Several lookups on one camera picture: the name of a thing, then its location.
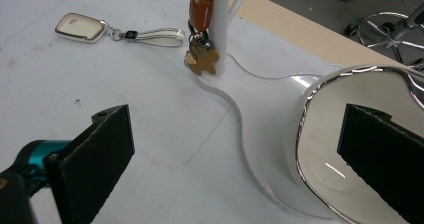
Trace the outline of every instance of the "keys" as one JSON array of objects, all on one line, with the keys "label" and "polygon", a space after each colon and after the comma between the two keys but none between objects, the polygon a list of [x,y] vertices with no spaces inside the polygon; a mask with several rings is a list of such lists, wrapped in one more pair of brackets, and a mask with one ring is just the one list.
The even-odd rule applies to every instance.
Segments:
[{"label": "keys", "polygon": [[202,71],[215,75],[213,64],[219,60],[219,54],[213,42],[202,33],[192,34],[190,39],[189,50],[184,58],[185,65],[198,76],[202,75]]},{"label": "keys", "polygon": [[76,13],[66,14],[56,26],[55,31],[64,38],[89,43],[97,42],[106,34],[115,41],[125,39],[134,43],[177,47],[183,44],[185,38],[185,32],[176,28],[162,28],[147,32],[122,32],[103,20],[99,21]]}]

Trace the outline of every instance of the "key ring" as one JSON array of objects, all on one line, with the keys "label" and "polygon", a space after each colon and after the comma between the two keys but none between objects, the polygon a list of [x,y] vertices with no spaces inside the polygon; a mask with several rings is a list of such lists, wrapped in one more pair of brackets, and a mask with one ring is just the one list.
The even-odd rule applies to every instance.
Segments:
[{"label": "key ring", "polygon": [[201,55],[202,53],[215,49],[215,44],[209,39],[205,40],[201,33],[190,35],[190,39],[189,52],[195,59],[197,59],[197,54]]},{"label": "key ring", "polygon": [[109,23],[107,23],[104,20],[101,20],[100,23],[102,23],[104,26],[109,28],[109,30],[105,32],[105,35],[109,35],[112,38],[112,40],[120,41],[124,38],[125,33],[122,32],[121,29],[113,28]]},{"label": "key ring", "polygon": [[190,20],[188,20],[187,24],[188,24],[188,29],[190,30],[190,33],[191,33],[190,37],[192,37],[192,36],[196,37],[197,35],[201,35],[201,36],[203,36],[204,40],[206,40],[206,41],[209,40],[209,35],[208,35],[207,31],[196,32],[196,30],[194,30],[193,25],[191,25]]}]

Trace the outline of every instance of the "white strap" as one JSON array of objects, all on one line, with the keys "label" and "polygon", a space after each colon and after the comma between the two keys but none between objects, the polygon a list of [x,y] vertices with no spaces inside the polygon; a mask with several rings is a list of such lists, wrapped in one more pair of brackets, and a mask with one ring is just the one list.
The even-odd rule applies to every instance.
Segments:
[{"label": "white strap", "polygon": [[181,29],[163,28],[138,33],[136,42],[156,46],[177,47],[184,42],[185,32]]}]

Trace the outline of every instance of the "white table surface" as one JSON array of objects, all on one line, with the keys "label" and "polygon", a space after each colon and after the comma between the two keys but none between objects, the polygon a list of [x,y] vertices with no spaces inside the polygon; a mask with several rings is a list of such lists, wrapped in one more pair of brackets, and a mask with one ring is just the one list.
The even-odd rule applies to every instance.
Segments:
[{"label": "white table surface", "polygon": [[[335,223],[277,206],[261,192],[242,158],[234,107],[183,65],[187,41],[179,48],[106,36],[75,42],[54,32],[69,12],[122,30],[188,32],[188,0],[0,0],[0,170],[27,143],[73,139],[91,115],[129,104],[136,153],[94,223]],[[229,40],[240,62],[269,64],[265,71],[246,64],[259,75],[334,69],[240,19]],[[31,203],[39,223],[60,223],[49,189]]]}]

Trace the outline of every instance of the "floor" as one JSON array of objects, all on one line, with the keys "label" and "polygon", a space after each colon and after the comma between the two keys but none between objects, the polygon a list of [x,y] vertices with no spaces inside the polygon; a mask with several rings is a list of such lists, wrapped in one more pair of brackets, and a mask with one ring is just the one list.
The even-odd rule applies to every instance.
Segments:
[{"label": "floor", "polygon": [[[422,0],[270,0],[297,14],[300,14],[314,22],[317,22],[337,33],[344,35],[345,28],[354,23],[357,18],[367,17],[370,14],[390,11],[405,15],[411,14]],[[410,35],[409,41],[420,42],[423,39],[422,32],[418,35]],[[349,37],[358,41],[357,36]],[[394,57],[391,50],[385,48],[376,49],[389,57]],[[418,58],[424,57],[415,48],[401,49],[404,63],[411,64]]]}]

